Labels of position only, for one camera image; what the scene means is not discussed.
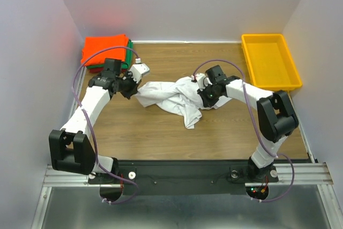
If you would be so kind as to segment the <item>white t shirt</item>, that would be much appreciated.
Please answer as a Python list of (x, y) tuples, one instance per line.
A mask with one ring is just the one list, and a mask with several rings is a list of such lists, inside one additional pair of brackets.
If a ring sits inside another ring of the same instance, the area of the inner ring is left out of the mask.
[(203, 101), (197, 90), (198, 84), (190, 77), (176, 82), (147, 82), (135, 95), (143, 107), (157, 105), (162, 110), (183, 117), (186, 129), (193, 129), (202, 118)]

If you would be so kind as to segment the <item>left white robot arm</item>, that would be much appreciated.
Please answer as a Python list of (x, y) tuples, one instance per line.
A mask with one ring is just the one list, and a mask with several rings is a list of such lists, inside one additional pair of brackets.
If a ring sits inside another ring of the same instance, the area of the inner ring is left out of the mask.
[(120, 60), (107, 58), (103, 70), (88, 82), (83, 99), (76, 99), (78, 107), (67, 123), (49, 134), (53, 169), (83, 175), (101, 173), (108, 183), (119, 178), (117, 159), (98, 154), (93, 127), (113, 95), (120, 93), (130, 99), (150, 71), (146, 64), (138, 62), (123, 72), (122, 64)]

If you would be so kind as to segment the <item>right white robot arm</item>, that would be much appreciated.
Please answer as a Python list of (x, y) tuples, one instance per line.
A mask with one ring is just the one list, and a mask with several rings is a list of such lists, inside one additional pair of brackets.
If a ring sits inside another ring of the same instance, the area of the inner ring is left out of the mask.
[(248, 159), (247, 176), (253, 181), (270, 170), (282, 143), (299, 126), (293, 105), (285, 91), (272, 92), (252, 86), (237, 76), (226, 76), (219, 65), (204, 74), (194, 74), (197, 94), (205, 108), (213, 107), (221, 97), (245, 103), (258, 138), (255, 152)]

